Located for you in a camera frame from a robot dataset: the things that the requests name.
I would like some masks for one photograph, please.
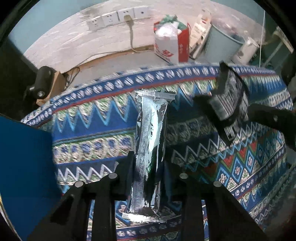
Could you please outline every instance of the patterned tablecloth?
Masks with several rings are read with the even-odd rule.
[[[292,108],[285,84],[273,70],[234,66],[250,91],[250,103]],[[183,64],[115,73],[68,89],[22,122],[52,132],[54,162],[63,192],[77,180],[94,182],[114,171],[117,158],[133,150],[137,110],[133,90],[176,93],[169,108],[166,157],[199,181],[219,180],[264,228],[295,169],[286,165],[283,135],[248,122],[227,148],[194,106],[192,96],[215,88],[218,66]],[[126,202],[116,202],[118,240],[177,240],[181,203],[169,203],[167,223],[132,223],[122,218]],[[205,205],[204,228],[208,239]],[[92,213],[89,218],[91,228]]]

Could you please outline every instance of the trash can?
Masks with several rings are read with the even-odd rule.
[[[221,61],[229,63],[243,44],[244,39],[242,37],[238,35],[230,37],[215,25],[212,25],[205,47],[205,58],[209,63]]]

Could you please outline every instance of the red triangle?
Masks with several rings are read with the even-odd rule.
[[[212,177],[216,173],[217,164],[216,163],[210,163],[207,167],[204,168],[204,172],[208,174],[210,177]]]
[[[232,164],[232,160],[233,160],[233,155],[226,157],[225,159],[223,159],[223,161],[225,162],[226,166],[228,166],[228,168],[231,167]]]
[[[239,154],[240,156],[244,159],[244,157],[246,156],[246,153],[247,153],[247,148],[242,148],[240,151],[239,151]]]
[[[252,151],[255,152],[256,151],[256,147],[257,147],[257,141],[252,142],[250,144],[250,147],[251,147]]]

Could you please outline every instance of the silver foil package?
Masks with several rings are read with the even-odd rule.
[[[122,217],[134,222],[165,222],[159,215],[161,181],[157,171],[164,161],[168,104],[174,93],[136,90],[137,118],[131,196]]]

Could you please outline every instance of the wall outlet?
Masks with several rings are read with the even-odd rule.
[[[124,21],[125,15],[130,15],[132,19],[135,18],[135,13],[133,12],[133,8],[124,8],[124,9],[118,10],[117,13],[118,13],[119,21],[121,23],[125,22]]]
[[[117,12],[115,12],[115,11],[103,14],[102,19],[103,19],[105,26],[110,26],[113,24],[120,23],[119,19],[118,19]]]
[[[104,21],[101,16],[95,17],[86,22],[90,31],[97,31],[105,27]]]
[[[135,13],[135,19],[139,18],[149,18],[150,17],[150,9],[149,6],[138,6],[133,9]]]

